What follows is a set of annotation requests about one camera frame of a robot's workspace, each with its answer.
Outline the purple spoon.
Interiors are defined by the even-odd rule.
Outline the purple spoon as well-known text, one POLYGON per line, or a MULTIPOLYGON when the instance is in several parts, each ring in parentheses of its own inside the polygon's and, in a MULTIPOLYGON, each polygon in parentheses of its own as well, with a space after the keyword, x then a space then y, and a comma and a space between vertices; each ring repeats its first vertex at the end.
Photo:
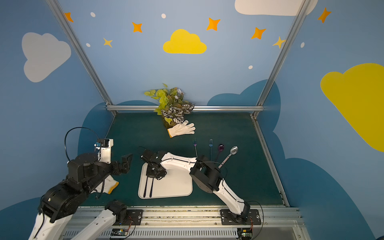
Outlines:
POLYGON ((153 187, 154 187, 154 179, 152 179, 151 189, 150 189, 150 195, 149 197, 152 198, 153 196, 153 187))
POLYGON ((219 156, 220 156, 220 153, 224 150, 225 146, 223 144, 219 144, 218 145, 218 153, 217 153, 217 156, 215 158, 215 161, 218 160, 219 156))

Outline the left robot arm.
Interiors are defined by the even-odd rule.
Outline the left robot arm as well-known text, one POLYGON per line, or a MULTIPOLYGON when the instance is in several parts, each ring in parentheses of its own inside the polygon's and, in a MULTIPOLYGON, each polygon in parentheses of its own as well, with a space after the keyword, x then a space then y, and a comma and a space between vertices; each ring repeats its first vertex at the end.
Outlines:
MULTIPOLYGON (((86 153, 68 162, 69 173, 65 180, 49 189, 40 200, 31 240, 58 240, 78 207, 98 185, 110 175, 126 174, 133 156, 122 157, 121 162, 105 163, 97 154, 86 153)), ((112 225, 124 223, 129 215, 127 206, 120 201, 109 202, 105 209, 74 238, 95 240, 112 225)))

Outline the aluminium corner post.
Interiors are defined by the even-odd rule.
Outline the aluminium corner post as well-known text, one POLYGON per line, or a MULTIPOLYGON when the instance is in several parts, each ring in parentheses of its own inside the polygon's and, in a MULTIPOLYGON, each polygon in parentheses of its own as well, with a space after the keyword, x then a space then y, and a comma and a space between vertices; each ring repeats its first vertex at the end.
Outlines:
POLYGON ((287 34, 287 37, 286 37, 286 41, 284 42, 284 45, 282 46, 280 52, 279 52, 279 55, 278 55, 278 58, 275 62, 275 65, 271 71, 271 74, 261 92, 261 95, 258 99, 258 102, 257 102, 257 107, 261 107, 262 110, 260 111, 254 111, 252 116, 253 116, 253 119, 256 120, 257 119, 257 116, 259 115, 259 113, 261 111, 263 111, 263 108, 264 108, 264 103, 265 101, 267 100, 267 97, 277 79, 277 76, 286 60, 286 57, 288 56, 288 53, 296 39, 296 36, 297 34, 299 33, 300 31, 300 28, 303 24, 303 22, 305 21, 305 18, 307 16, 307 10, 309 9, 309 6, 311 4, 312 1, 310 0, 305 0, 305 1, 302 1, 300 7, 299 7, 299 11, 297 13, 297 15, 295 16, 294 18, 294 21, 291 25, 291 28, 290 30, 288 31, 288 34, 287 34))
POLYGON ((71 27, 70 22, 67 20, 65 13, 59 3, 56 0, 46 0, 51 12, 54 14, 64 33, 66 34, 68 40, 70 41, 72 47, 74 48, 76 54, 80 58, 83 66, 85 67, 87 73, 89 74, 91 80, 96 86, 98 92, 100 93, 102 99, 106 103, 106 109, 108 106, 112 106, 113 102, 107 93, 106 88, 104 87, 100 77, 98 76, 95 68, 93 67, 90 59, 88 58, 84 48, 81 45, 80 40, 78 39, 74 29, 71 27))

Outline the teal iridescent fork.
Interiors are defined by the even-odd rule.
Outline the teal iridescent fork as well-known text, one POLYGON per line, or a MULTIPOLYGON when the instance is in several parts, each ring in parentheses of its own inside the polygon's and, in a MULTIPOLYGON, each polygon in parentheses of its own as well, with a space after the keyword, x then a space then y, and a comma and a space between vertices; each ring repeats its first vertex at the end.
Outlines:
POLYGON ((194 145, 194 149, 195 149, 196 157, 198 157, 198 151, 197 151, 197 139, 196 139, 196 138, 193 138, 193 145, 194 145))

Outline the controller board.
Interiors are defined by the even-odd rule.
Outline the controller board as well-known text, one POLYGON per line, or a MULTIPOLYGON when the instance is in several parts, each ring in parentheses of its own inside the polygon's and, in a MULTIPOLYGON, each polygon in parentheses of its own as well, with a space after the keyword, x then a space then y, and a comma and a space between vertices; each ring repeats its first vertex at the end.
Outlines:
POLYGON ((250 229, 238 228, 238 240, 251 240, 253 237, 253 231, 250 229))
POLYGON ((112 229, 110 237, 126 238, 130 234, 128 229, 112 229))

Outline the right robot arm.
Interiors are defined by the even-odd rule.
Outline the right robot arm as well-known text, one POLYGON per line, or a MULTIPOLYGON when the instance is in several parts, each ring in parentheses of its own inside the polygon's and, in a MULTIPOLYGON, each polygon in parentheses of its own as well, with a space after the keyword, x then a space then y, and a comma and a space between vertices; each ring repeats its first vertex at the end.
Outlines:
POLYGON ((161 180, 169 170, 187 173, 201 190, 218 196, 227 205, 234 218, 244 222, 248 220, 250 205, 231 190, 219 167, 205 156, 187 158, 165 151, 153 153, 146 149, 141 159, 148 164, 146 175, 149 178, 161 180))

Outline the purple fork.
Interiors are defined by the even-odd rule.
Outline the purple fork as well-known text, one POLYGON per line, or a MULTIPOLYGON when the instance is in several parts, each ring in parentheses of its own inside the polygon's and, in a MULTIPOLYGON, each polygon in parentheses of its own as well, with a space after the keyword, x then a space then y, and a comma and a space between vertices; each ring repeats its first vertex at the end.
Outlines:
POLYGON ((145 198, 146 195, 147 195, 147 185, 148 185, 148 176, 146 176, 146 182, 145 182, 145 187, 144 187, 144 192, 143 192, 143 198, 145 198))

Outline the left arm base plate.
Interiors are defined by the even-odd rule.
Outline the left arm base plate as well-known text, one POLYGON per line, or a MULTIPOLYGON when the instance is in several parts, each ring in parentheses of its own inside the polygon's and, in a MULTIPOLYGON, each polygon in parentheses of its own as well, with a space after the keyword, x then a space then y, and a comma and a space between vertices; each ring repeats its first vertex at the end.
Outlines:
POLYGON ((130 224, 140 226, 143 219, 144 210, 128 209, 126 217, 123 220, 117 221, 113 226, 129 226, 130 224))

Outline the horizontal aluminium frame rail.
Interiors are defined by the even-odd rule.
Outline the horizontal aluminium frame rail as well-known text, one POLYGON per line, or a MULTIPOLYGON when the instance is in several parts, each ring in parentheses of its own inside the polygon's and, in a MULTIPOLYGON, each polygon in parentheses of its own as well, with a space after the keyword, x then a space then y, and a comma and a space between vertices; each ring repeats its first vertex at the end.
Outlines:
MULTIPOLYGON (((158 106, 107 105, 108 111, 154 111, 158 106)), ((263 106, 195 106, 194 111, 206 112, 262 112, 263 106)))

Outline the left controller board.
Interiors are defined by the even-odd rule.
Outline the left controller board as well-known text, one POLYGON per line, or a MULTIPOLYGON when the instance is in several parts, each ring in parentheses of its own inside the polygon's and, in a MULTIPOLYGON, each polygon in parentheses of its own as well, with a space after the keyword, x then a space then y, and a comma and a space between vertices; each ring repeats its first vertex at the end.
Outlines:
POLYGON ((130 234, 128 229, 112 229, 110 237, 126 238, 130 234))

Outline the silver spoon pink handle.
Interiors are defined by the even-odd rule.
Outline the silver spoon pink handle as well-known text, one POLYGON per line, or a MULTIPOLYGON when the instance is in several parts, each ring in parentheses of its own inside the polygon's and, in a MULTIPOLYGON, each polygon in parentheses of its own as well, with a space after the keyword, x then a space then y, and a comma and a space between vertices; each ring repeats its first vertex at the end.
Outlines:
POLYGON ((228 155, 228 156, 227 156, 227 157, 220 163, 220 165, 218 166, 218 168, 221 169, 221 168, 224 166, 224 164, 229 160, 229 158, 230 158, 231 156, 234 156, 234 155, 237 154, 238 150, 239 150, 238 146, 234 146, 234 147, 232 147, 232 148, 230 149, 230 153, 229 153, 229 155, 228 155))

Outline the blue fork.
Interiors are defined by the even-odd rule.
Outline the blue fork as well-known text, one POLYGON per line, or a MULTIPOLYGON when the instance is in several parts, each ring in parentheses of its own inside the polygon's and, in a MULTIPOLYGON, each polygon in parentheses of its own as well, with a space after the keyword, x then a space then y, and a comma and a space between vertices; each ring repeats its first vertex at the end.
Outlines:
POLYGON ((213 139, 209 139, 210 160, 212 159, 213 139))

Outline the right controller board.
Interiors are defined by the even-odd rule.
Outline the right controller board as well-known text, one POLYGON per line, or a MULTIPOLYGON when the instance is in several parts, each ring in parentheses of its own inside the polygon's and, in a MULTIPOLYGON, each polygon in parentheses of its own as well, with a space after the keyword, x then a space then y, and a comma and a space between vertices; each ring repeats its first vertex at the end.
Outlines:
POLYGON ((253 231, 250 229, 238 228, 238 240, 251 240, 253 237, 253 231))

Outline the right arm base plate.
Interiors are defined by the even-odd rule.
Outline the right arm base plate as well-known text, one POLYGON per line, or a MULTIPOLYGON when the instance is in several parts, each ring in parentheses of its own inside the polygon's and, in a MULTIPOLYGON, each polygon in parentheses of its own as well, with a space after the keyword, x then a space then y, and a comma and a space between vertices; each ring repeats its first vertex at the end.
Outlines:
POLYGON ((250 210, 246 218, 242 218, 240 215, 233 214, 229 209, 221 209, 220 216, 222 225, 256 225, 259 226, 262 224, 262 217, 258 210, 250 210))

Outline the white tray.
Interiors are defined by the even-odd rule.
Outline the white tray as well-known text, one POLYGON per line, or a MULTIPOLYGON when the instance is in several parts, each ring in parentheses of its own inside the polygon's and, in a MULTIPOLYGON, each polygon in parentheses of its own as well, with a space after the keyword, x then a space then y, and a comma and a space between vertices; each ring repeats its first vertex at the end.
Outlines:
POLYGON ((189 196, 193 191, 193 180, 187 173, 169 170, 167 175, 161 180, 154 179, 153 196, 149 197, 152 184, 152 178, 148 177, 147 195, 143 198, 143 192, 146 182, 147 163, 142 166, 139 182, 138 196, 141 199, 160 199, 189 196))

